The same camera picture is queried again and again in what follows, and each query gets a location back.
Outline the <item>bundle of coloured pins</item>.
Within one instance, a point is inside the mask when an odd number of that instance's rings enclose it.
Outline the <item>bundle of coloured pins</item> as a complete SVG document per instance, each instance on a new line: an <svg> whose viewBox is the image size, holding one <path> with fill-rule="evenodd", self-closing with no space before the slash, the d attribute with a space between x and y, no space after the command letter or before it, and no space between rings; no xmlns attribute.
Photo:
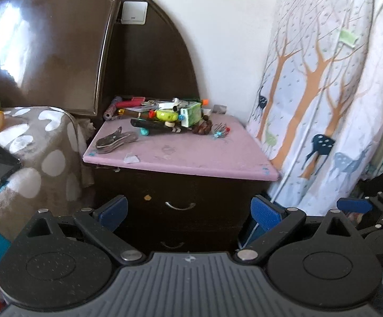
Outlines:
<svg viewBox="0 0 383 317"><path fill-rule="evenodd" d="M230 127L225 123L215 124L212 127L212 136L215 139L225 138L230 133Z"/></svg>

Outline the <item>dark wooden nightstand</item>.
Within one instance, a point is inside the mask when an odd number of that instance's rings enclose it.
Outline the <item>dark wooden nightstand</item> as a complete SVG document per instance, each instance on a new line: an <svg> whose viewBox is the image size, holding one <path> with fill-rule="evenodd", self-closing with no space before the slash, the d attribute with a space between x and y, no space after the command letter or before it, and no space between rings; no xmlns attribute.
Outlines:
<svg viewBox="0 0 383 317"><path fill-rule="evenodd" d="M96 205L126 197L128 213L115 233L143 253L235 251L253 196L270 185L110 167L93 175Z"/></svg>

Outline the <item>white paper scrap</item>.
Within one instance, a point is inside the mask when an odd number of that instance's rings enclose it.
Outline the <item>white paper scrap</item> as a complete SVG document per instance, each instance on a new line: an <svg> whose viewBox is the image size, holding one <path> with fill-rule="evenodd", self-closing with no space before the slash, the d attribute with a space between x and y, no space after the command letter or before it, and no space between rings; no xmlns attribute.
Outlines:
<svg viewBox="0 0 383 317"><path fill-rule="evenodd" d="M140 162L140 159L136 156L136 155L133 155L131 153L128 153L124 159L123 159L123 162L125 164L134 164L134 163L139 163Z"/></svg>

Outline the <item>grey hair clip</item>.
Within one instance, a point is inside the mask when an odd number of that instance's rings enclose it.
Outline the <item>grey hair clip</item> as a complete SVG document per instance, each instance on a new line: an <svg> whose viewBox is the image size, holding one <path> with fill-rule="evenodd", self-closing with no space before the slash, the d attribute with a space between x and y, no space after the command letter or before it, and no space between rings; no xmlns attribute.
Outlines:
<svg viewBox="0 0 383 317"><path fill-rule="evenodd" d="M115 132L98 139L96 141L97 153L106 154L114 151L122 145L132 143L138 140L136 132L123 132L122 127L119 127Z"/></svg>

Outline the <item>grey spotted blanket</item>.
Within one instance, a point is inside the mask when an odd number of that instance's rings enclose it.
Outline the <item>grey spotted blanket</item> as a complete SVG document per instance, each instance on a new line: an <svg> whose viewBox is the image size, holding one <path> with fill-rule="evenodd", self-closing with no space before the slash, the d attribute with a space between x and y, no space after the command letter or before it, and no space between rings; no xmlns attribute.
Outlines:
<svg viewBox="0 0 383 317"><path fill-rule="evenodd" d="M7 108L4 117L0 146L22 167L0 188L0 234L15 239L41 208L64 216L90 207L94 180L78 120L57 107Z"/></svg>

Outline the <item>black flat bar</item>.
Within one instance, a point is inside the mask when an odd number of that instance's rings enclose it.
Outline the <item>black flat bar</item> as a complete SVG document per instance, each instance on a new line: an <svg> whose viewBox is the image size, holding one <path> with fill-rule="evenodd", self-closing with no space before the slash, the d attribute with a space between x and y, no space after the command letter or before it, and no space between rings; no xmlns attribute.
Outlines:
<svg viewBox="0 0 383 317"><path fill-rule="evenodd" d="M139 129L140 134L148 136L156 133L181 133L181 128L174 124L173 127L166 126L163 122L146 119L132 118L131 125Z"/></svg>

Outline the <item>green yellow toy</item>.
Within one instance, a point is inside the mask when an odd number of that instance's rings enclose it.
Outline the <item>green yellow toy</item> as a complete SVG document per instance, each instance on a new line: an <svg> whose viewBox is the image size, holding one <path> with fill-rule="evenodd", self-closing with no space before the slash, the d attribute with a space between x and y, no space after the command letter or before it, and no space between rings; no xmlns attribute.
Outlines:
<svg viewBox="0 0 383 317"><path fill-rule="evenodd" d="M179 119L178 112L173 110L156 110L156 118L162 122L176 122Z"/></svg>

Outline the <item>red lighter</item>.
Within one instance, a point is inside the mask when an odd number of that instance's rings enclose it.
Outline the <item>red lighter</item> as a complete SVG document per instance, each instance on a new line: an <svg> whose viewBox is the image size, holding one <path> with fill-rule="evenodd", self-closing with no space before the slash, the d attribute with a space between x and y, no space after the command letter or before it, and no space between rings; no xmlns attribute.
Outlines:
<svg viewBox="0 0 383 317"><path fill-rule="evenodd" d="M131 100L116 102L116 108L123 109L128 107L139 107L145 102L145 97L133 97Z"/></svg>

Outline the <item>green white box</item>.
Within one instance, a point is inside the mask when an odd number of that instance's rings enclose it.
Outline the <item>green white box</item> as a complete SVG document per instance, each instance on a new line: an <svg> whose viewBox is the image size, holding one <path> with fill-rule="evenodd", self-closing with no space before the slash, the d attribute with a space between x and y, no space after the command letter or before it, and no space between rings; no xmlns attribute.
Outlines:
<svg viewBox="0 0 383 317"><path fill-rule="evenodd" d="M200 102L193 102L180 109L181 126L192 127L202 118L202 105Z"/></svg>

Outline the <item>orange tipped green marker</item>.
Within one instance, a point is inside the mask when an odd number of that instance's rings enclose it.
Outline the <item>orange tipped green marker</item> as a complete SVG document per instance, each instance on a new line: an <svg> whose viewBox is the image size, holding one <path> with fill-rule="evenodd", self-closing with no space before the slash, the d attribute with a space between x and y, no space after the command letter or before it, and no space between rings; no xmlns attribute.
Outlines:
<svg viewBox="0 0 383 317"><path fill-rule="evenodd" d="M184 104L191 104L191 103L198 102L202 106L207 106L209 104L209 100L208 99L200 100L198 98L181 99L181 102L184 103Z"/></svg>

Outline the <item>deer print wardrobe cover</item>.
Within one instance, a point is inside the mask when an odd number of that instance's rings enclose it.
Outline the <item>deer print wardrobe cover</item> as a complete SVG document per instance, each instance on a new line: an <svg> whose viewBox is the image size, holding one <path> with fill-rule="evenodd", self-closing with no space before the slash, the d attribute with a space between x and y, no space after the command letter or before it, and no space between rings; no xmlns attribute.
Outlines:
<svg viewBox="0 0 383 317"><path fill-rule="evenodd" d="M350 195L383 135L383 0L277 0L247 131L271 201L324 215Z"/></svg>

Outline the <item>dark wooden headboard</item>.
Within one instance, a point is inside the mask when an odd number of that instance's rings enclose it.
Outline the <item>dark wooden headboard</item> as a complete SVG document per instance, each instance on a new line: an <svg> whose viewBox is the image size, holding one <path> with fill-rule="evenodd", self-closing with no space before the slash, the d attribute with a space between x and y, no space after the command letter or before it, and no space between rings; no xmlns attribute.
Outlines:
<svg viewBox="0 0 383 317"><path fill-rule="evenodd" d="M123 2L147 2L144 25ZM0 102L102 119L115 96L197 98L189 51L153 0L0 0Z"/></svg>

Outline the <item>grey metal bracket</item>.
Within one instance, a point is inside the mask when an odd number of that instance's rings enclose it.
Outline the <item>grey metal bracket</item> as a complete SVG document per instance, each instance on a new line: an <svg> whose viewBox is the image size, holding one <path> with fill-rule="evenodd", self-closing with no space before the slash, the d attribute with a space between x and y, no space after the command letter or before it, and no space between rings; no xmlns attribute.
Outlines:
<svg viewBox="0 0 383 317"><path fill-rule="evenodd" d="M227 107L225 105L214 105L212 112L218 115L225 115L227 113Z"/></svg>

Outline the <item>white wall switch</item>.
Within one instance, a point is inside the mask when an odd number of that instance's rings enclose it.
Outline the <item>white wall switch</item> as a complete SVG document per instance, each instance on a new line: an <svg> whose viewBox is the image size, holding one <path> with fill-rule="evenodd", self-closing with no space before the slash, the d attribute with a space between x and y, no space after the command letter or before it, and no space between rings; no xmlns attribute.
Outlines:
<svg viewBox="0 0 383 317"><path fill-rule="evenodd" d="M147 9L147 2L123 2L121 10L121 24L144 25L146 23Z"/></svg>

